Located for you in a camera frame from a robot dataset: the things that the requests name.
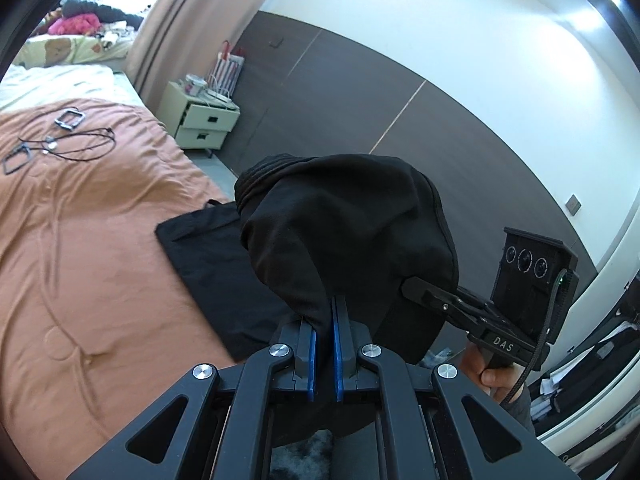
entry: drawer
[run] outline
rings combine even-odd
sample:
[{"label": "drawer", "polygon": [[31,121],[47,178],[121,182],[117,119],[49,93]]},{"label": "drawer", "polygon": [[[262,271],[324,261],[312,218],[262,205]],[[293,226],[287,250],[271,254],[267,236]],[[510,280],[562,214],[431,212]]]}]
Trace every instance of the drawer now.
[{"label": "drawer", "polygon": [[182,121],[185,128],[198,130],[219,130],[230,132],[235,126],[240,113],[237,110],[225,110],[203,105],[191,105]]},{"label": "drawer", "polygon": [[228,132],[201,130],[181,126],[175,134],[175,142],[181,148],[210,148],[219,150]]}]

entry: white wall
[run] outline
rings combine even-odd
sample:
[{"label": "white wall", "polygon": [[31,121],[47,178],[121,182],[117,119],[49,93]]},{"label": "white wall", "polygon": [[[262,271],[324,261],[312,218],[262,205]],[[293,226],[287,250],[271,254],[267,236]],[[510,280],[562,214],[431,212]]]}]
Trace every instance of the white wall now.
[{"label": "white wall", "polygon": [[607,253],[640,189],[640,110],[549,7],[267,0],[262,10],[350,38],[437,85],[500,136],[560,205],[575,194],[582,208],[570,221],[595,263]]}]

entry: white nightstand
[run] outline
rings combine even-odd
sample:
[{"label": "white nightstand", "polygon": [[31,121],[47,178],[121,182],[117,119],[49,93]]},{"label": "white nightstand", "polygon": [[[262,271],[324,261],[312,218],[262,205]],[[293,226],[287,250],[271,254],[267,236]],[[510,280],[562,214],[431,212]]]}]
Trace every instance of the white nightstand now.
[{"label": "white nightstand", "polygon": [[201,92],[185,94],[178,83],[169,82],[162,94],[156,117],[181,148],[218,150],[236,125],[240,108]]}]

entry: shopping bag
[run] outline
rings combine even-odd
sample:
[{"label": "shopping bag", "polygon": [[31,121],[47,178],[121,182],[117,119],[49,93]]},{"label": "shopping bag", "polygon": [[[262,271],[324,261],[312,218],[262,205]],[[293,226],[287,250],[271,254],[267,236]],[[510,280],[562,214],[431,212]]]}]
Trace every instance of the shopping bag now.
[{"label": "shopping bag", "polygon": [[240,71],[244,65],[244,51],[240,48],[236,54],[232,54],[228,41],[222,45],[223,49],[218,53],[216,65],[205,79],[214,92],[230,98],[236,89]]}]

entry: curtain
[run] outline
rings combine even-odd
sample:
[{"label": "curtain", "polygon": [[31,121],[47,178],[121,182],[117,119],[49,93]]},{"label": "curtain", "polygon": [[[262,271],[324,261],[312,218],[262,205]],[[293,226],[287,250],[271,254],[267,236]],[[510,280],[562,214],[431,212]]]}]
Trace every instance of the curtain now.
[{"label": "curtain", "polygon": [[223,41],[234,45],[265,0],[157,0],[127,56],[125,73],[155,112],[166,83],[204,76]]}]

